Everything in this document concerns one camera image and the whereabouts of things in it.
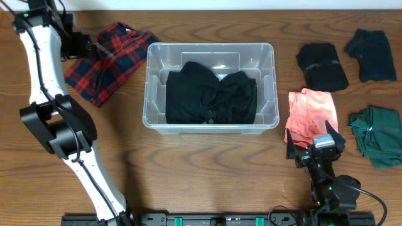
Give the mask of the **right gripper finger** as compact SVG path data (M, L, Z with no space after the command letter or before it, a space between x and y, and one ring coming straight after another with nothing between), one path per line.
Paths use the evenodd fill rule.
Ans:
M345 139L331 126L328 120L325 121L327 133L330 134L338 147L345 147Z
M286 146L286 158L287 159L295 159L296 158L296 148L293 143L293 139L291 136L288 136L288 142Z

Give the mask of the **red plaid flannel shirt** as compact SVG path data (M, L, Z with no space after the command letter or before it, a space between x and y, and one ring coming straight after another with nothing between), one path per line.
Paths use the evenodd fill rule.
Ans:
M147 60L148 47L159 39L116 22L98 35L93 55L77 60L65 73L66 84L96 107L111 95Z

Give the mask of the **black garment with band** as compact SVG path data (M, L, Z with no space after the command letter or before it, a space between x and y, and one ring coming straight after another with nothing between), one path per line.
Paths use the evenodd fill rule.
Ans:
M349 86L333 44L311 43L304 45L296 59L298 66L305 73L309 89L336 92Z

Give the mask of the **dark navy garment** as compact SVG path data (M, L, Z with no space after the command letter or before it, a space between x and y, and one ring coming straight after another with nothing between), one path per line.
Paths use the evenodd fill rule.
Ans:
M384 31L358 28L344 51L358 61L359 79L362 83L369 80L397 80L391 47Z

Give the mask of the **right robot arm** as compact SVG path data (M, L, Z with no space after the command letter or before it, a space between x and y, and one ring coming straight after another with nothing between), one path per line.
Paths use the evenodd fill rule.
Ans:
M327 133L313 138L313 144L301 151L295 146L291 132L286 130L286 158L294 159L297 168L306 168L310 175L312 199L317 208L302 212L297 225L349 225L348 213L357 208L361 184L351 176L335 176L332 163L337 161L345 139L325 121Z

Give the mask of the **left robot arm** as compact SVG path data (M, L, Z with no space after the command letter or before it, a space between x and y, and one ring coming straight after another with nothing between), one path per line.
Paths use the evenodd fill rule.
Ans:
M31 78L30 104L19 114L45 150L76 174L96 212L95 217L65 217L62 225L137 225L100 159L94 121L69 95L63 76L63 61L91 56L90 36L75 32L74 14L59 13L54 1L27 4L27 11L13 15Z

